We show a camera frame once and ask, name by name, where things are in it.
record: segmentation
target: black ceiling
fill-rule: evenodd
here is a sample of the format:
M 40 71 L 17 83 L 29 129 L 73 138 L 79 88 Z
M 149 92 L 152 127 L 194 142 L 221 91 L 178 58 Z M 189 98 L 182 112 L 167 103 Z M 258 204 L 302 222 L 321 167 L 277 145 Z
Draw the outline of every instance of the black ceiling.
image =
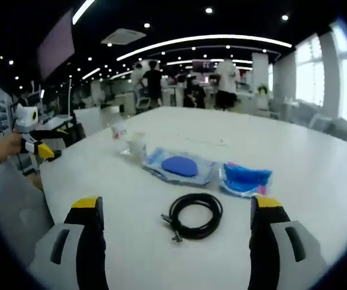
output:
M 0 75 L 9 82 L 11 89 L 19 93 L 19 86 L 28 87 L 30 80 L 40 80 L 36 65 L 36 49 L 57 20 L 69 9 L 77 11 L 84 0 L 31 1 L 4 4 L 0 8 Z M 205 8 L 212 7 L 213 14 Z M 289 15 L 287 22 L 281 16 Z M 46 81 L 46 85 L 66 82 L 70 74 L 73 80 L 100 67 L 103 76 L 115 71 L 124 72 L 139 57 L 159 54 L 161 64 L 185 59 L 223 58 L 226 53 L 234 59 L 250 60 L 252 50 L 225 45 L 265 48 L 286 55 L 293 48 L 285 48 L 252 40 L 198 40 L 170 45 L 146 51 L 121 62 L 116 58 L 135 49 L 165 40 L 204 34 L 245 34 L 267 37 L 293 46 L 312 35 L 325 31 L 337 16 L 337 7 L 332 1 L 312 0 L 250 0 L 250 1 L 118 1 L 95 0 L 91 7 L 72 28 L 75 55 L 58 68 Z M 144 28 L 144 23 L 151 27 Z M 107 47 L 100 42 L 118 28 L 141 31 L 147 36 L 125 46 Z M 269 53 L 273 62 L 278 54 Z

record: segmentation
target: white chair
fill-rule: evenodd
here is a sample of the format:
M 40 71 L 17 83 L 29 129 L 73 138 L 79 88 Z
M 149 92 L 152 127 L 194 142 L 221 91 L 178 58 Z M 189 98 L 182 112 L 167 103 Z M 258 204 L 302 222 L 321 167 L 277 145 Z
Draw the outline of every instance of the white chair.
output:
M 150 106 L 150 98 L 144 97 L 142 95 L 142 91 L 143 90 L 141 90 L 139 94 L 136 94 L 136 92 L 134 92 L 136 97 L 136 111 L 138 112 L 144 112 L 148 110 Z
M 269 99 L 260 95 L 256 96 L 256 112 L 255 115 L 270 118 Z
M 0 163 L 0 233 L 23 266 L 54 225 L 45 195 L 9 161 Z
M 74 110 L 77 121 L 82 124 L 86 137 L 103 130 L 99 107 Z
M 315 131 L 324 132 L 329 128 L 332 120 L 332 118 L 326 117 L 320 113 L 316 113 L 312 117 L 308 128 Z

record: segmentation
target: man in black shirt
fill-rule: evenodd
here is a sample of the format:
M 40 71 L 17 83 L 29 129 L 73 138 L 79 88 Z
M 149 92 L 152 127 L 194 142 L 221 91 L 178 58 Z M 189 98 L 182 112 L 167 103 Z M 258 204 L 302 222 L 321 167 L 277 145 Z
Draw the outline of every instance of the man in black shirt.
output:
M 151 60 L 149 62 L 150 70 L 144 74 L 144 78 L 148 80 L 148 96 L 152 108 L 158 106 L 158 99 L 161 102 L 161 72 L 156 70 L 157 62 Z

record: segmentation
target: blue sponge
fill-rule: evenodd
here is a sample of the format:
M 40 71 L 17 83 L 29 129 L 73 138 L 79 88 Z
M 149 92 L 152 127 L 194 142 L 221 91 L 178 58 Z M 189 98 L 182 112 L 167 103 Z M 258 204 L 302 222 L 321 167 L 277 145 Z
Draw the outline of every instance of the blue sponge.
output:
M 196 162 L 182 156 L 173 156 L 161 162 L 162 169 L 167 172 L 185 177 L 193 177 L 199 174 Z

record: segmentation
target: white pillar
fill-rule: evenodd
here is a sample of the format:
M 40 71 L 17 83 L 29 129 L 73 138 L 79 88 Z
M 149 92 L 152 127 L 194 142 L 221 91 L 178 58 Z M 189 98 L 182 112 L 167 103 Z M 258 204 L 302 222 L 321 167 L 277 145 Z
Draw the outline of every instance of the white pillar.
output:
M 269 85 L 269 56 L 266 53 L 252 53 L 252 91 L 260 85 Z
M 333 34 L 327 32 L 319 37 L 325 69 L 325 97 L 322 112 L 331 118 L 339 116 L 340 108 L 340 67 L 334 45 Z

